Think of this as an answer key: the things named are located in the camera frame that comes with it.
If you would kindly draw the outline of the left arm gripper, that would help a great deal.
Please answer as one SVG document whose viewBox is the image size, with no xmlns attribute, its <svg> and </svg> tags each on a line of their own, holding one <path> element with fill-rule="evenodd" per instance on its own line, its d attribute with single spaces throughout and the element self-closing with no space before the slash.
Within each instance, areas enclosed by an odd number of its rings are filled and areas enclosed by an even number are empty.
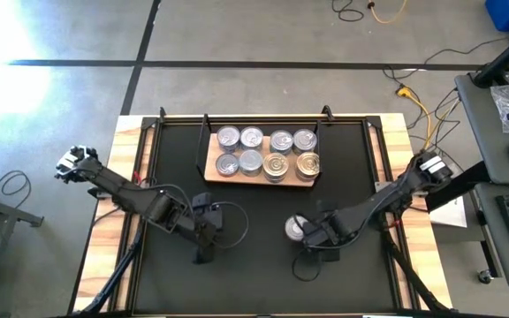
<svg viewBox="0 0 509 318">
<path fill-rule="evenodd" d="M 194 251 L 194 264 L 210 263 L 215 258 L 214 239 L 217 230 L 224 225 L 223 210 L 219 205 L 210 205 L 205 212 L 205 219 L 193 220 L 187 231 L 189 238 L 198 245 Z"/>
</svg>

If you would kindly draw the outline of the silver-lid green tuna can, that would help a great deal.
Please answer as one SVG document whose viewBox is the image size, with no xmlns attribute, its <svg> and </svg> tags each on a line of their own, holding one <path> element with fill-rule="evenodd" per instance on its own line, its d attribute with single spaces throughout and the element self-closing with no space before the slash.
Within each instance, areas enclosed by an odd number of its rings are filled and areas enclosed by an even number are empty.
<svg viewBox="0 0 509 318">
<path fill-rule="evenodd" d="M 293 135 L 292 149 L 298 153 L 312 152 L 317 145 L 317 136 L 308 129 L 299 129 Z"/>
</svg>

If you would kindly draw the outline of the silver-lid white-green can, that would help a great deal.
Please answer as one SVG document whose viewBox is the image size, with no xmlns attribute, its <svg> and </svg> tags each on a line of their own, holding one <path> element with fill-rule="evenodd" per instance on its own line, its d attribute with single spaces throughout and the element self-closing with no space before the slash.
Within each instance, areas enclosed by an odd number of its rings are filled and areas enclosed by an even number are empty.
<svg viewBox="0 0 509 318">
<path fill-rule="evenodd" d="M 276 130 L 270 135 L 270 151 L 292 150 L 293 136 L 286 130 Z"/>
</svg>

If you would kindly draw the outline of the wooden shelf with black frame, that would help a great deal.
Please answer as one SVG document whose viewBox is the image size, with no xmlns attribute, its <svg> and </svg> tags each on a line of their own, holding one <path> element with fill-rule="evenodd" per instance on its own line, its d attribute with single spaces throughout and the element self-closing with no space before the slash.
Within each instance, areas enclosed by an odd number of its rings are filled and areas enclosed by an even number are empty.
<svg viewBox="0 0 509 318">
<path fill-rule="evenodd" d="M 313 187 L 323 173 L 323 166 L 320 163 L 320 173 L 314 182 L 302 182 L 297 179 L 296 160 L 298 155 L 293 152 L 286 155 L 289 162 L 289 169 L 285 175 L 285 180 L 279 184 L 273 184 L 266 180 L 264 172 L 256 178 L 248 178 L 241 175 L 238 171 L 234 176 L 225 178 L 220 176 L 216 170 L 216 159 L 223 154 L 217 141 L 217 130 L 225 125 L 233 125 L 239 129 L 256 126 L 264 131 L 262 142 L 262 156 L 270 154 L 270 135 L 276 130 L 286 130 L 294 133 L 298 128 L 305 128 L 320 136 L 321 119 L 309 115 L 208 115 L 201 118 L 201 130 L 196 150 L 195 164 L 201 177 L 207 182 L 233 183 L 258 186 L 290 186 L 290 187 Z M 316 145 L 314 151 L 320 157 L 320 146 Z"/>
</svg>

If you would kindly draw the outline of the silver-lid red can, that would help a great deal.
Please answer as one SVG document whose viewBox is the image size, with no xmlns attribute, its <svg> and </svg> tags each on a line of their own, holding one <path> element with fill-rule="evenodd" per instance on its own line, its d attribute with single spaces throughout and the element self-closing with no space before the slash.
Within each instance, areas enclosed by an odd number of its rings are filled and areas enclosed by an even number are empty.
<svg viewBox="0 0 509 318">
<path fill-rule="evenodd" d="M 239 159 L 234 154 L 221 154 L 216 159 L 217 173 L 225 178 L 234 176 L 239 171 Z"/>
<path fill-rule="evenodd" d="M 300 242 L 304 239 L 303 226 L 308 222 L 304 216 L 291 216 L 285 222 L 285 235 L 292 241 Z"/>
</svg>

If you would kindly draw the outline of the grey desk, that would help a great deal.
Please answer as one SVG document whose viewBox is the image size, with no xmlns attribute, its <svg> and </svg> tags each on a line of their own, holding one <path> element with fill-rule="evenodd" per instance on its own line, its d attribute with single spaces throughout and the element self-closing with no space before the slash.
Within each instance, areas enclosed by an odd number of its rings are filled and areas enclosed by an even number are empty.
<svg viewBox="0 0 509 318">
<path fill-rule="evenodd" d="M 509 194 L 509 133 L 502 130 L 501 117 L 488 88 L 476 86 L 469 74 L 457 76 L 454 82 L 488 174 L 475 186 L 475 193 L 509 285 L 509 231 L 496 200 Z"/>
</svg>

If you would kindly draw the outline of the silver-lid yellow-teal can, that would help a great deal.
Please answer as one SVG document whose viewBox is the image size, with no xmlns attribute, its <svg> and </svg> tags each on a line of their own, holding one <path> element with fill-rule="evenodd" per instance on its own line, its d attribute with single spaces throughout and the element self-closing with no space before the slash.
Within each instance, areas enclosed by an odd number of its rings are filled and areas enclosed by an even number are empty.
<svg viewBox="0 0 509 318">
<path fill-rule="evenodd" d="M 264 134 L 256 126 L 248 126 L 240 132 L 240 143 L 243 148 L 258 148 L 262 146 Z"/>
</svg>

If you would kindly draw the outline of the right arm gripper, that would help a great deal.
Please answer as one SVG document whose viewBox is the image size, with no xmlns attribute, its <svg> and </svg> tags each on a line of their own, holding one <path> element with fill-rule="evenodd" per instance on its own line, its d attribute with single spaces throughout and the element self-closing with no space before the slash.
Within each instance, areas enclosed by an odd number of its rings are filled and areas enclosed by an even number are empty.
<svg viewBox="0 0 509 318">
<path fill-rule="evenodd" d="M 347 224 L 342 210 L 332 213 L 322 213 L 317 218 L 300 214 L 307 223 L 304 228 L 302 243 L 310 248 L 337 248 L 347 243 Z M 320 252 L 324 262 L 340 260 L 339 249 L 323 249 Z"/>
</svg>

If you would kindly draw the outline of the blue plastic bin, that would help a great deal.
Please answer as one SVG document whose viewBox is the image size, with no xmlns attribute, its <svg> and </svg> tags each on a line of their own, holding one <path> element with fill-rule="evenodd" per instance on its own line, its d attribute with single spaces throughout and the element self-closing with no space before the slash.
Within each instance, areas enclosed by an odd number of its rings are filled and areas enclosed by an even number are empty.
<svg viewBox="0 0 509 318">
<path fill-rule="evenodd" d="M 509 32 L 509 0 L 485 0 L 484 5 L 494 27 Z"/>
</svg>

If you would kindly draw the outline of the silver-lid blue can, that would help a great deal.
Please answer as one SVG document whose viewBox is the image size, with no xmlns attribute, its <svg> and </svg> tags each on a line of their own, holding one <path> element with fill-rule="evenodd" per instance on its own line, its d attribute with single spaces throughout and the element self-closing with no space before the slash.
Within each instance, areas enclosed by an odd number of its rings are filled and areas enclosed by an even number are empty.
<svg viewBox="0 0 509 318">
<path fill-rule="evenodd" d="M 217 131 L 217 141 L 220 148 L 238 148 L 240 144 L 240 131 L 236 126 L 225 125 Z"/>
</svg>

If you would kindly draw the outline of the black desk support bar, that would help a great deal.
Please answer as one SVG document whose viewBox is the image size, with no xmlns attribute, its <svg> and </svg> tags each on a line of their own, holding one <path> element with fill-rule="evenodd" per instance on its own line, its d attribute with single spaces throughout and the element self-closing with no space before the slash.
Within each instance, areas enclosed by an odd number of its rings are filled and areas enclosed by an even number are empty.
<svg viewBox="0 0 509 318">
<path fill-rule="evenodd" d="M 475 185 L 489 182 L 490 177 L 484 161 L 473 165 L 463 173 L 453 178 L 448 184 L 430 193 L 425 197 L 425 203 L 429 212 L 440 208 L 449 201 L 471 191 Z"/>
</svg>

